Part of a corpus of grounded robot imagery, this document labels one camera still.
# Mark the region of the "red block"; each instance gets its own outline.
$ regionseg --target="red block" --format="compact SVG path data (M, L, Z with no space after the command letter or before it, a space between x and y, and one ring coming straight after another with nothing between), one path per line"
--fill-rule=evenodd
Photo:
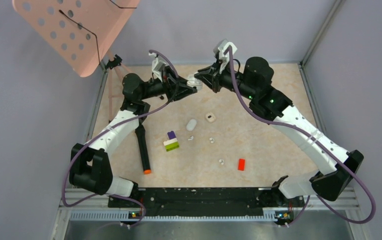
M240 158L238 163L238 170L243 171L245 169L245 159Z

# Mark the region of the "wall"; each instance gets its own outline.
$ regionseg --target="wall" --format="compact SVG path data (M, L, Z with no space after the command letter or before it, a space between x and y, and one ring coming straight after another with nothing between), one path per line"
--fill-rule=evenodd
M113 51L130 65L149 65L155 49L173 63L213 62L228 38L245 61L299 62L334 0L141 0Z
M101 76L80 78L0 1L0 240L49 238Z
M382 1L346 1L307 73L327 134L365 156L358 175L378 203L370 227L382 239ZM356 193L368 214L366 195L358 186Z

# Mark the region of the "purple block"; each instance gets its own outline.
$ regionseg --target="purple block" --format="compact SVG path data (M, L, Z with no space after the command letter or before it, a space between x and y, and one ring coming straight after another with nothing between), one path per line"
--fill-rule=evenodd
M175 139L176 138L176 135L175 135L175 132L174 131L170 131L167 133L167 136L169 137L169 140L171 139Z

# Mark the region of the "black clamp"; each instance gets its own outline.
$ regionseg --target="black clamp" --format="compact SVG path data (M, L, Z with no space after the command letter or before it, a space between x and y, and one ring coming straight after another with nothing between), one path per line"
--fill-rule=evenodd
M122 58L119 57L119 55L114 55L114 60L113 61L108 61L107 65L105 66L105 69L107 70L108 68L113 69L116 66L121 66L122 65Z

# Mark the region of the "gray floor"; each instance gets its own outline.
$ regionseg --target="gray floor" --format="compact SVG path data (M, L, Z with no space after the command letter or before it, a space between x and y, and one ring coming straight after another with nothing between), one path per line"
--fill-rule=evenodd
M145 222L128 230L104 221L71 221L65 240L352 240L347 222L330 211L307 211L290 228L269 222Z

